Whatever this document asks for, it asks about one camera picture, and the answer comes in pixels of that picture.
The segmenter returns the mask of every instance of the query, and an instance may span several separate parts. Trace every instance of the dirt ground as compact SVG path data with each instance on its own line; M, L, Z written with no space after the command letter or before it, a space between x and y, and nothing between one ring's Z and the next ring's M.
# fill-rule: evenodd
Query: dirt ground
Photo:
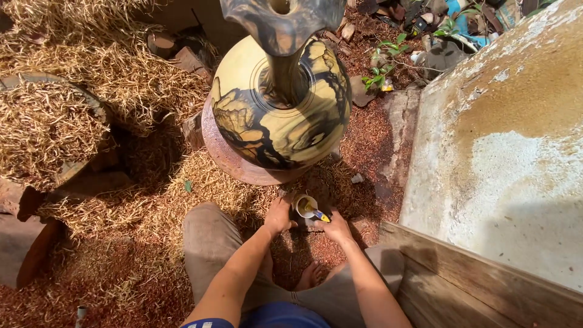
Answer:
M346 15L356 25L356 33L349 44L341 42L352 50L352 55L348 57L340 52L339 57L350 76L367 75L371 47L379 39L395 40L399 32L359 14L356 8L348 8ZM406 44L414 50L421 49L419 41ZM399 60L412 65L406 54ZM397 89L404 89L416 79L419 75L414 69L403 67L397 70L393 82ZM383 101L381 95L366 107L353 106L348 130L340 143L341 162L335 163L328 157L304 176L283 186L307 192L323 204L336 206L346 219L354 222L353 232L362 248L378 242L381 221L398 220L403 197L402 190L379 172L392 155L392 131L382 109ZM176 125L159 127L164 128L171 129L173 136L178 133ZM150 140L141 138L128 145L135 149L142 146L147 149L148 145L151 149L169 149L159 150L154 166L141 165L139 157L125 159L133 171L129 172L130 176L151 194L148 203L151 211L161 211L167 201L161 196L164 188L160 186L170 184L177 171L173 165L192 153L184 145L168 141L165 131L158 132L159 137L157 132ZM195 156L208 159L204 153ZM365 181L352 184L350 178L356 173L363 175ZM257 189L249 197L267 195L273 199L276 190L275 187ZM184 194L185 200L174 201L186 202L188 197ZM253 200L252 206L265 208L269 200ZM249 213L234 214L241 229L261 225L264 212ZM174 215L167 229L180 233L181 220L180 215ZM168 241L174 239L155 229L138 235L138 225L136 222L126 230L97 231L74 239L65 237L51 252L50 265L31 286L21 291L0 286L0 327L73 326L79 305L89 308L85 328L178 326L194 306L183 259L176 255L181 245L173 242L174 253L168 252ZM337 245L320 232L286 232L275 240L271 251L275 282L287 289L295 286L301 271L312 260L321 261L327 270L345 261Z

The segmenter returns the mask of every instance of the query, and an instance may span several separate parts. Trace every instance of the reddish sawdust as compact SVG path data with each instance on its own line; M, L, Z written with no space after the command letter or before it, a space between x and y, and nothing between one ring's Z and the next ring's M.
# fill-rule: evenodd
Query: reddish sawdust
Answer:
M394 40L400 32L357 13L355 8L347 9L347 17L356 25L356 32L350 44L342 41L341 46L350 48L352 55L340 52L339 56L350 76L367 75L372 47L378 39ZM406 43L420 49L418 41ZM412 65L408 54L398 60ZM393 82L397 89L404 89L418 78L415 69L401 67ZM396 222L403 197L402 190L380 173L392 155L391 125L383 103L381 95L366 107L353 106L340 144L343 161L325 160L284 186L338 207L354 223L353 234L362 248L378 242L381 221ZM128 147L148 149L151 143L143 141ZM164 148L163 144L150 145L150 149ZM410 153L410 145L401 151ZM167 165L176 160L176 154L180 150L161 153L163 171L156 171L156 180L171 171ZM127 158L125 164L132 166L131 162ZM134 169L136 174L142 172L140 167ZM365 181L351 184L350 178L356 173ZM258 217L246 225L256 228L261 222ZM135 240L121 233L104 233L79 243L63 241L51 252L50 265L31 286L21 291L0 286L0 327L71 327L78 305L89 307L85 328L178 326L194 304L184 263L161 251L165 246L162 238ZM287 289L295 286L301 271L313 260L319 260L327 270L346 260L340 248L319 232L283 233L271 250L275 282Z

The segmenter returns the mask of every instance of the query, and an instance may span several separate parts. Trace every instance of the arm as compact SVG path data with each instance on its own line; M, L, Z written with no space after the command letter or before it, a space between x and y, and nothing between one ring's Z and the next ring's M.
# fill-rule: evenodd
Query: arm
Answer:
M384 280L352 238L348 223L334 208L332 222L316 222L334 240L348 258L356 287L360 312L368 328L411 328L409 319L393 297Z
M289 207L289 198L278 197L271 203L264 225L235 251L182 324L221 318L238 327L245 294L257 275L269 244L281 231L297 226L295 221L289 220Z

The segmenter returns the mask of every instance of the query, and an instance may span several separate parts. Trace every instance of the concrete wall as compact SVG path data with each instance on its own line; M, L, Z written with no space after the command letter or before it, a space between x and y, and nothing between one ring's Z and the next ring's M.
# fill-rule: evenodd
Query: concrete wall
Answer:
M583 4L422 93L400 224L583 291Z

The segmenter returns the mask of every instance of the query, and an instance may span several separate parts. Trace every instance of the hand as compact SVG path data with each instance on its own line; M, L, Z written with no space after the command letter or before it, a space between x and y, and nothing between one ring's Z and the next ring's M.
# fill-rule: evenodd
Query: hand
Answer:
M269 230L277 235L284 230L288 230L292 226L297 226L296 221L290 221L290 206L292 203L292 195L288 194L284 197L278 197L271 202L269 211L265 216L264 225Z
M354 241L354 238L352 238L352 234L350 233L350 228L348 227L348 222L342 218L336 208L332 207L331 210L331 222L316 221L314 223L316 228L324 230L326 236L340 245L346 241Z

